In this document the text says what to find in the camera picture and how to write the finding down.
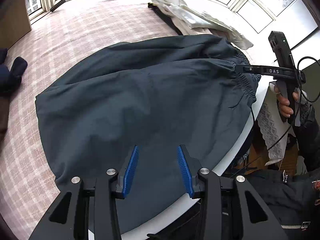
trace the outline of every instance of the black handheld device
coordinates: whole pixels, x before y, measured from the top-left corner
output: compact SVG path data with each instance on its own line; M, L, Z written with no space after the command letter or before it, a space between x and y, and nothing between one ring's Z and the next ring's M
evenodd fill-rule
M270 42L273 52L276 54L279 67L292 69L295 72L296 67L294 65L292 53L284 33L272 31L268 40ZM292 96L292 93L294 92L296 87L299 87L299 85L297 83L296 78L290 79L290 80L286 79L285 82L287 86L287 98L290 102L289 107L293 110L293 113L295 113L296 112L295 101ZM288 122L289 123L293 122L294 121L293 119L294 119L294 114L288 118Z

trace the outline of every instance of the zipper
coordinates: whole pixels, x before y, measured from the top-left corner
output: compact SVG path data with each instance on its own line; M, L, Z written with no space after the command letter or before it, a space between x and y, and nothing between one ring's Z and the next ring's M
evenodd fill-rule
M222 212L223 215L228 216L229 214L227 212ZM287 226L287 225L281 225L283 229L307 229L311 222L302 222L301 225L295 225L295 226Z

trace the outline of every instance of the beige fabric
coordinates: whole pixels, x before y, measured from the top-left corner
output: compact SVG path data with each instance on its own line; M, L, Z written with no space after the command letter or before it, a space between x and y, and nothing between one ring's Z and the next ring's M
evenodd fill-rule
M28 239L59 193L40 141L35 96L108 45L176 35L147 4L79 1L81 5L72 0L34 23L33 30L9 50L5 62L11 66L17 56L28 62L10 104L0 154L0 213L20 240Z

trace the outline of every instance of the black sleeve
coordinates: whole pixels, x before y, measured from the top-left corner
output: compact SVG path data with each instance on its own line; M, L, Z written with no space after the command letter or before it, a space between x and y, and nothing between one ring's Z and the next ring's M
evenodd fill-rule
M300 155L304 157L307 171L320 167L320 132L316 121L315 109L310 105L305 122L300 127L293 127L298 140Z

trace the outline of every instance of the white table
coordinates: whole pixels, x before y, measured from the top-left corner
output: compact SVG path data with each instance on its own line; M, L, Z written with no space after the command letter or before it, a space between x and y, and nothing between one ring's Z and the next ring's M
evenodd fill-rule
M257 101L252 104L252 110L254 113L254 117L256 118L260 108L262 106L263 100L267 93L269 82L273 81L272 76L262 76L259 82L256 98ZM253 119L250 115L248 120L244 126L242 133L240 134L238 140L235 142L233 147L228 151L228 153L223 157L223 159L218 163L218 165L212 170L217 175L221 176L222 173L226 170L229 164L232 162L238 151L240 150L242 144L247 138L251 128L253 125ZM122 240L145 240L147 238L147 234L156 234L161 231L172 222L174 222L177 218L183 215L189 208L191 208L198 200L189 198L189 195L185 193L182 197L180 197L177 201L175 201L172 205L162 211L160 214L156 215L154 218L145 222L144 224L132 229L121 235ZM94 235L91 231L89 231L89 240L94 240Z

